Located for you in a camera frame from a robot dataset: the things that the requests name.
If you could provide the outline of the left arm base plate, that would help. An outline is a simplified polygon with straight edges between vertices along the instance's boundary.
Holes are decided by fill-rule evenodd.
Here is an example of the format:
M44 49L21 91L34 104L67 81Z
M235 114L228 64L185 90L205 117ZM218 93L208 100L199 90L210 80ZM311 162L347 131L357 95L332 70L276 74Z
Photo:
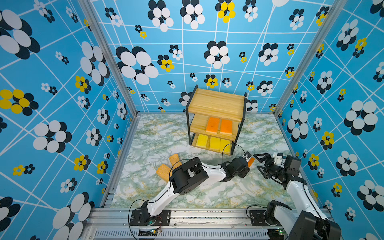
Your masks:
M150 216L145 210L135 209L131 213L130 226L169 226L171 211L163 210L158 216Z

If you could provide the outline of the orange sponge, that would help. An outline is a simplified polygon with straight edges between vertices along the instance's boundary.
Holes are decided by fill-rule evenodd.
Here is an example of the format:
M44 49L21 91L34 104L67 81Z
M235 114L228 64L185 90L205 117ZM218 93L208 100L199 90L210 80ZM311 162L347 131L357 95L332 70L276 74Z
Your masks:
M232 135L233 134L233 122L230 120L222 120L220 133L226 134L226 135Z
M219 124L219 118L210 117L206 126L206 132L216 134L219 129Z
M248 160L248 167L250 168L251 165L253 164L253 162L255 161L255 158L254 157L250 157L249 160Z

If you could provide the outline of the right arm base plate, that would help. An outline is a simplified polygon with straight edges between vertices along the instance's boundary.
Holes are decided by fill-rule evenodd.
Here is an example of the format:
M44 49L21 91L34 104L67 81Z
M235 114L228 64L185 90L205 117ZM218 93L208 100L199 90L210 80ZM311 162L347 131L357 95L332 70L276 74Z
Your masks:
M250 210L248 216L253 227L281 227L282 225L275 220L267 219L265 210Z

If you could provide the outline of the yellow sponge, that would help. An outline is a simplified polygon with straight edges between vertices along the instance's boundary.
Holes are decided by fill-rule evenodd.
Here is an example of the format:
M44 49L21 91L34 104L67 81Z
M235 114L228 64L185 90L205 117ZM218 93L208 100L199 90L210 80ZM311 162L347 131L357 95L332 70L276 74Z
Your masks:
M207 135L199 134L197 141L196 141L196 147L200 148L206 148L208 143L209 137Z
M210 137L209 149L212 151L219 151L221 146L221 139L216 137Z
M230 155L232 142L225 139L220 139L220 152Z

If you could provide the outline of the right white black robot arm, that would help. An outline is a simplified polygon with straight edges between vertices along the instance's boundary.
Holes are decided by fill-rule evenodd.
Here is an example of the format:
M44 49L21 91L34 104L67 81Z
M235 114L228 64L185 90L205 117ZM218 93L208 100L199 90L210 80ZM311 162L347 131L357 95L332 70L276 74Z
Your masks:
M258 170L265 179L283 186L291 196L296 212L281 202L272 200L264 213L266 223L281 225L289 240L340 240L340 226L329 220L310 194L300 173L301 160L282 153L254 154L261 164Z

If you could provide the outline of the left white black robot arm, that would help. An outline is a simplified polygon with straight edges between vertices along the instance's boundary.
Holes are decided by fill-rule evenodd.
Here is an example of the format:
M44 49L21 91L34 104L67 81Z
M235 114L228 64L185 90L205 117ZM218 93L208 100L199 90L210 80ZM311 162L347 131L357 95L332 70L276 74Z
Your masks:
M238 176L244 178L250 171L250 158L241 156L231 162L216 166L202 163L199 158L193 158L172 170L169 182L153 199L144 201L141 210L145 222L159 216L165 207L176 197L186 195L203 185L225 183Z

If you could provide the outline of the orange sponge front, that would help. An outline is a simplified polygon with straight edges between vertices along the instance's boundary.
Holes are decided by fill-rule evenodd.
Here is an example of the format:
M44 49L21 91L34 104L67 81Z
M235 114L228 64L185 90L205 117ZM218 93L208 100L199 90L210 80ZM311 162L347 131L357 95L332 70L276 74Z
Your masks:
M226 134L226 135L232 135L233 134L233 122L230 120L222 120L220 133Z

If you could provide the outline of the tan sponge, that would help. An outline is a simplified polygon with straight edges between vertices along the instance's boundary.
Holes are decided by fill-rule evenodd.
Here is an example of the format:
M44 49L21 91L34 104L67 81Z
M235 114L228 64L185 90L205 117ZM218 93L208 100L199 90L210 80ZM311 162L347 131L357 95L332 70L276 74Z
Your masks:
M174 154L169 157L169 160L172 164L173 169L176 169L177 167L181 166L182 163L180 162L180 158L178 154Z
M164 180L165 182L168 182L170 179L171 174L171 168L167 165L162 164L158 170L156 171L157 175Z

